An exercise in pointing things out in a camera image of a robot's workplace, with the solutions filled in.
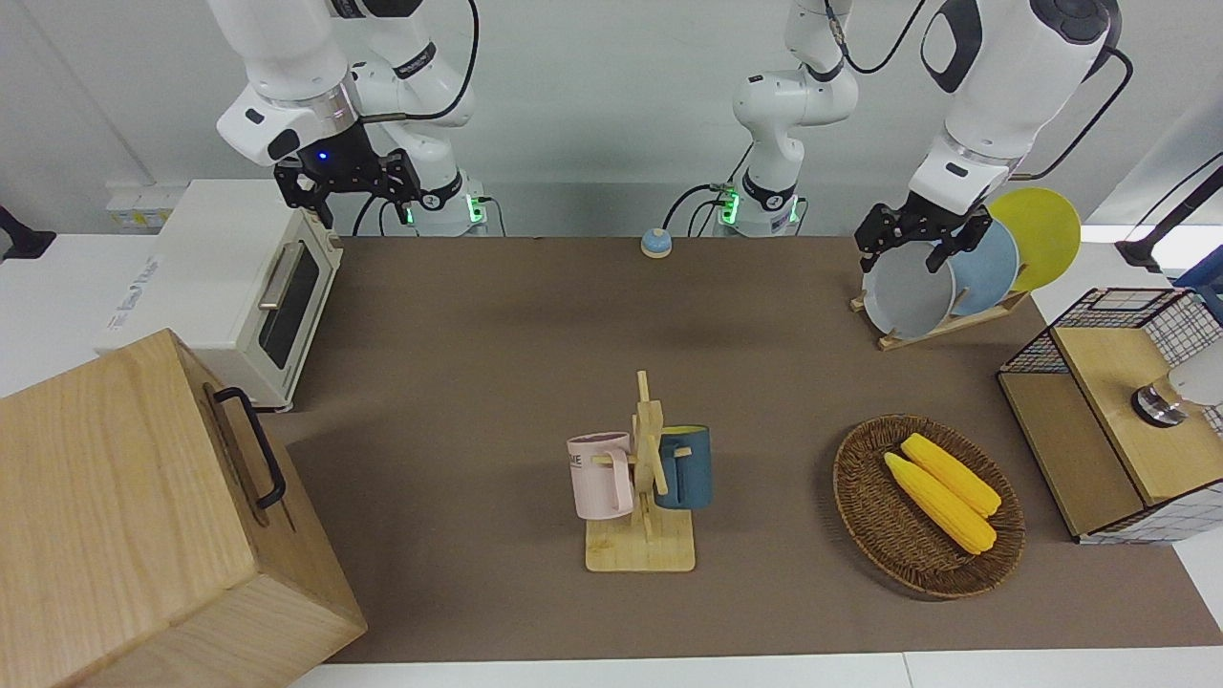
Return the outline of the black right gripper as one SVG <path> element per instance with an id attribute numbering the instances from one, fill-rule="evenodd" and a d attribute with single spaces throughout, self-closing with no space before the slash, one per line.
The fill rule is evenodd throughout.
<path id="1" fill-rule="evenodd" d="M 397 210 L 419 199 L 419 175 L 407 152 L 389 152 L 380 164 L 362 122 L 300 148 L 296 158 L 298 161 L 274 165 L 278 188 L 289 208 L 313 214 L 324 229 L 333 229 L 328 207 L 331 183 L 341 189 L 382 188 L 384 199 Z"/>

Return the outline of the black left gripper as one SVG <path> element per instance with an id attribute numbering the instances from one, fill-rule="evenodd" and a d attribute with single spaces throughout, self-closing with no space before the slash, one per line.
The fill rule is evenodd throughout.
<path id="1" fill-rule="evenodd" d="M 870 274 L 879 257 L 892 248 L 912 241 L 934 241 L 925 266 L 929 274 L 939 273 L 953 255 L 977 248 L 994 221 L 983 204 L 959 214 L 916 192 L 910 192 L 899 208 L 878 202 L 855 229 L 860 269 Z"/>

